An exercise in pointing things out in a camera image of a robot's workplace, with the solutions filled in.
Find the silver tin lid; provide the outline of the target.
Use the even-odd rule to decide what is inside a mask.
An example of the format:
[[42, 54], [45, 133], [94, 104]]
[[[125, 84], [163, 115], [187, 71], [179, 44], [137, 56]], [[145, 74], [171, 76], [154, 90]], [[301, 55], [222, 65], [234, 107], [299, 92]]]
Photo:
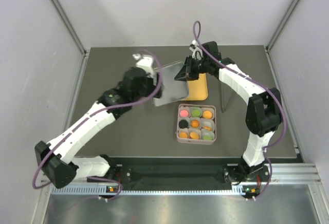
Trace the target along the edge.
[[162, 95], [161, 98], [153, 98], [154, 106], [167, 105], [188, 97], [188, 83], [174, 80], [183, 65], [183, 62], [176, 61], [162, 67]]

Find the pink sandwich cookie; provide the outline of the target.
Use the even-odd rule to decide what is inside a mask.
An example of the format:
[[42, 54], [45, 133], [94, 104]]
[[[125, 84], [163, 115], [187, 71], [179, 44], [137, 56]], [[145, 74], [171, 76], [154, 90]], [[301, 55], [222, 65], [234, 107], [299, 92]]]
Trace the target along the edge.
[[182, 109], [180, 112], [179, 112], [179, 115], [181, 116], [181, 117], [189, 117], [189, 111], [188, 110], [186, 110], [186, 109]]

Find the black sandwich cookie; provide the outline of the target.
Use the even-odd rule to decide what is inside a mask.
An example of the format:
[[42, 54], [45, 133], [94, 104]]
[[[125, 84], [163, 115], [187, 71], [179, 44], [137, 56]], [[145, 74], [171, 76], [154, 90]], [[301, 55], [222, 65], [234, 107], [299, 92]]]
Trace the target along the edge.
[[179, 123], [178, 123], [178, 127], [181, 128], [181, 129], [188, 128], [189, 123], [188, 123], [187, 120], [180, 120]]

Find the green sandwich cookie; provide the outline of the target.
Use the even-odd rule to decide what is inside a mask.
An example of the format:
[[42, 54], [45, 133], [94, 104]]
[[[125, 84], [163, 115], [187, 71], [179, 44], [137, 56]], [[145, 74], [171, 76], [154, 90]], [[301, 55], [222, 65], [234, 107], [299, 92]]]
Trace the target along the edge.
[[203, 135], [203, 140], [213, 140], [211, 135], [205, 134]]
[[193, 109], [192, 110], [192, 116], [193, 117], [200, 117], [202, 115], [202, 112], [199, 109]]

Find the orange round cookie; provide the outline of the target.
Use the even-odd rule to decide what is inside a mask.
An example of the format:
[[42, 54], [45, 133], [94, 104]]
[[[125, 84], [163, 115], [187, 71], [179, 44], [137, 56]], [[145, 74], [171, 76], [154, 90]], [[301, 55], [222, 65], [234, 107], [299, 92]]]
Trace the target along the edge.
[[199, 140], [199, 134], [197, 132], [190, 132], [190, 138], [194, 140]]
[[212, 117], [213, 117], [213, 114], [212, 114], [211, 111], [209, 111], [209, 110], [205, 110], [205, 111], [203, 112], [203, 118], [205, 118], [205, 119], [212, 119]]
[[182, 138], [182, 139], [188, 139], [189, 138], [189, 134], [186, 133], [186, 132], [180, 132], [178, 134], [179, 138]]

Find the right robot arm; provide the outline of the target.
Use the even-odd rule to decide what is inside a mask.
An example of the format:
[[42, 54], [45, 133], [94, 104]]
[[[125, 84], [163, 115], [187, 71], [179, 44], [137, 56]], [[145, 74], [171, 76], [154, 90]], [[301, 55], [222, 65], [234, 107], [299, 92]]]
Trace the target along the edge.
[[281, 94], [276, 88], [267, 92], [254, 83], [230, 58], [203, 57], [201, 60], [186, 57], [183, 67], [174, 77], [176, 81], [198, 80], [201, 73], [208, 73], [230, 87], [247, 105], [246, 126], [249, 138], [237, 170], [240, 181], [253, 180], [263, 168], [268, 144], [283, 122]]

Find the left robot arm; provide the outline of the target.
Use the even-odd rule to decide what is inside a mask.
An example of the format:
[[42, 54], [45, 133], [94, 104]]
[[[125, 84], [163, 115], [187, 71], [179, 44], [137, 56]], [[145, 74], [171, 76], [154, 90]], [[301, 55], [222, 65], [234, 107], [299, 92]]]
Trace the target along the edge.
[[132, 106], [162, 94], [162, 72], [151, 74], [132, 67], [116, 87], [105, 91], [75, 124], [49, 142], [40, 141], [34, 148], [38, 171], [42, 171], [57, 189], [73, 180], [101, 177], [111, 181], [116, 168], [106, 155], [77, 158], [76, 153], [98, 132], [118, 120]]

